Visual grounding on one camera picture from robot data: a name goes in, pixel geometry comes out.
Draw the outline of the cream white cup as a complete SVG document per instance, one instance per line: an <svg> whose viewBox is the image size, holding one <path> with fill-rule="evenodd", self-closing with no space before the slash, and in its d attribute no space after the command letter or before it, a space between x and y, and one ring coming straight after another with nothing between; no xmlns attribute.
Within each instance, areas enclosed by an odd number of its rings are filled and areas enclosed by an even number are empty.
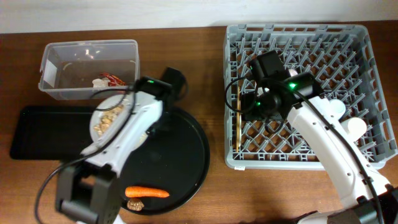
<svg viewBox="0 0 398 224"><path fill-rule="evenodd" d="M347 133L349 139L353 142L361 138L367 130L365 121L357 117L347 119L340 124Z"/></svg>

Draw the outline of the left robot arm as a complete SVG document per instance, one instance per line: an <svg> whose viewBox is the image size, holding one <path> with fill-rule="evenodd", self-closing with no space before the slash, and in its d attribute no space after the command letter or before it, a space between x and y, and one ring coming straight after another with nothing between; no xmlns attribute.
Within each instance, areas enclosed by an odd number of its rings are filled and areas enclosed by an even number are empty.
<svg viewBox="0 0 398 224"><path fill-rule="evenodd" d="M159 126L180 99L187 81L181 71L166 68L159 79L142 77L99 104L90 126L111 121L105 130L91 130L92 143L81 157L62 164L57 176L55 209L77 223L122 223L120 175L130 154Z"/></svg>

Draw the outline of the pink bowl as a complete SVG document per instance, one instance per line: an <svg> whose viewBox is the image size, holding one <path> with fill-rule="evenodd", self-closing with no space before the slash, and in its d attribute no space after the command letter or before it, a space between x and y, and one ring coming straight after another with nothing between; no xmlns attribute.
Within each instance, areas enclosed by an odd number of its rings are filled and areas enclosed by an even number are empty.
<svg viewBox="0 0 398 224"><path fill-rule="evenodd" d="M298 73L296 70L294 70L294 69L288 69L287 72L288 72L288 74L289 74L289 77L294 77L294 76L296 76L296 75L299 74L299 73Z"/></svg>

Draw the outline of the peanut shells and rice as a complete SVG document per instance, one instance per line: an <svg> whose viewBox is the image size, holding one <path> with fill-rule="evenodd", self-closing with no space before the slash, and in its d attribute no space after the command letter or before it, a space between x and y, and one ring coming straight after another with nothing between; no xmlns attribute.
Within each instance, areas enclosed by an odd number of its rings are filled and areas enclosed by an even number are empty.
<svg viewBox="0 0 398 224"><path fill-rule="evenodd" d="M106 130L112 125L113 121L120 115L123 111L124 106L119 105L111 110L104 111L102 116L99 118L99 123L94 126L98 136L102 136Z"/></svg>

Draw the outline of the red snack wrapper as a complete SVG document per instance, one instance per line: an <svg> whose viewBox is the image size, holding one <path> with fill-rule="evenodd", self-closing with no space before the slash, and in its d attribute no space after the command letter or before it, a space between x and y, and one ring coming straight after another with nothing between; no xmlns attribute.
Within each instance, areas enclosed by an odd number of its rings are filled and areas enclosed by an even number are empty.
<svg viewBox="0 0 398 224"><path fill-rule="evenodd" d="M110 73L101 73L100 79L108 84L108 86L126 86L126 82Z"/></svg>

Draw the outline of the grey plate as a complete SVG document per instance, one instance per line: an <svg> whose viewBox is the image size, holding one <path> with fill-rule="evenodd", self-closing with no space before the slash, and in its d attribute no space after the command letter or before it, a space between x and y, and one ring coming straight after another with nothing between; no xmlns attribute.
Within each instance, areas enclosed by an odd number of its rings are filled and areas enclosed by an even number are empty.
<svg viewBox="0 0 398 224"><path fill-rule="evenodd" d="M124 109L102 136L93 129L104 111L119 105ZM143 91L114 95L99 104L90 120L90 135L97 147L110 150L135 150L147 139L147 130L159 119L162 103Z"/></svg>

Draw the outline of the wooden chopstick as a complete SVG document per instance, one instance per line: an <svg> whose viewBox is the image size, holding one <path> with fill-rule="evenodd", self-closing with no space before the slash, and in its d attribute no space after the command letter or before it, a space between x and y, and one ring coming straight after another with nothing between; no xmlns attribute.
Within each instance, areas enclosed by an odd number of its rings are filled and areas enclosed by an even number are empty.
<svg viewBox="0 0 398 224"><path fill-rule="evenodd" d="M241 109L241 101L240 101L240 86L237 86L237 101L236 101L237 110ZM236 113L236 152L240 151L241 147L241 113Z"/></svg>

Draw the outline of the blue cup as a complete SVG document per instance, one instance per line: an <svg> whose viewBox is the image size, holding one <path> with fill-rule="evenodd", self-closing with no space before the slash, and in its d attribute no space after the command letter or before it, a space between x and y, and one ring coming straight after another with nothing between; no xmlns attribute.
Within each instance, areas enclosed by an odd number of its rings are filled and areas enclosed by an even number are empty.
<svg viewBox="0 0 398 224"><path fill-rule="evenodd" d="M336 119L341 119L346 112L345 104L338 99L331 99L329 102L332 115L334 115Z"/></svg>

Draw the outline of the orange carrot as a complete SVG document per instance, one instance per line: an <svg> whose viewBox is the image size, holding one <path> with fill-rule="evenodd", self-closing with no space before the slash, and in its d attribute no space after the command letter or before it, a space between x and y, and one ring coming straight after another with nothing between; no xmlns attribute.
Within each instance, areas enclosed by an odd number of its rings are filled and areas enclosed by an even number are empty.
<svg viewBox="0 0 398 224"><path fill-rule="evenodd" d="M125 196L129 198L139 198L139 197L167 198L170 196L170 194L167 191L161 189L154 189L154 188L141 187L141 186L130 186L125 189Z"/></svg>

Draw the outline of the brown walnut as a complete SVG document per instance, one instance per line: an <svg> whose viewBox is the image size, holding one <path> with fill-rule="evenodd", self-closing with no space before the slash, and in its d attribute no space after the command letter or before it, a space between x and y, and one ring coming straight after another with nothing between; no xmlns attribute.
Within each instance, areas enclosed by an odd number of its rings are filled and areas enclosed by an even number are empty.
<svg viewBox="0 0 398 224"><path fill-rule="evenodd" d="M139 212L144 208L144 204L139 198L130 198L127 202L127 208Z"/></svg>

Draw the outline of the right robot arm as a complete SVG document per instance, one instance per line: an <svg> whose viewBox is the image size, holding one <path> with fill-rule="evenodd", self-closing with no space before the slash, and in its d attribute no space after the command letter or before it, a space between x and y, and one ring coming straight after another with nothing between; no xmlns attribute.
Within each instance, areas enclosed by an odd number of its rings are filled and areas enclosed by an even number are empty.
<svg viewBox="0 0 398 224"><path fill-rule="evenodd" d="M309 73L292 74L276 51L248 63L250 80L263 94L254 94L246 111L264 119L279 115L304 138L331 179L343 209L314 211L293 223L397 223L397 188L362 155L355 141L366 132L366 123L353 118L354 131L341 123L336 108Z"/></svg>

